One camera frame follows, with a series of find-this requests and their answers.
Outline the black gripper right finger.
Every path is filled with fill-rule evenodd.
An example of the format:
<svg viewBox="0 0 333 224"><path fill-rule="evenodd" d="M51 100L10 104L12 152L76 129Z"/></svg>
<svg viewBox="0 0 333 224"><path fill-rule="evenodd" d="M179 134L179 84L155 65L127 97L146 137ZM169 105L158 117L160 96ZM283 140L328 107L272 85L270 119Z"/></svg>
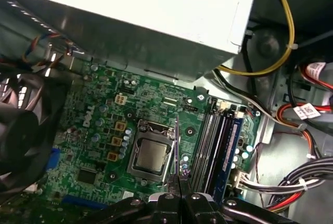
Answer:
<svg viewBox="0 0 333 224"><path fill-rule="evenodd" d="M189 223L295 223L234 197L223 199L218 206L211 195L194 192L187 176L181 177L181 196Z"/></svg>

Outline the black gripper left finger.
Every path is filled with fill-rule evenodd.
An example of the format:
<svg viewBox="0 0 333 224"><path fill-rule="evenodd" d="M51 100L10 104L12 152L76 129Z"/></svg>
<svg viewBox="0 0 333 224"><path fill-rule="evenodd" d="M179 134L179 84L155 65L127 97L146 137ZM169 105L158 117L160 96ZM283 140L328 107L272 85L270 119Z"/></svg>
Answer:
<svg viewBox="0 0 333 224"><path fill-rule="evenodd" d="M181 218L181 190L178 175L170 175L167 192L152 194L148 202L128 197L77 223L179 223Z"/></svg>

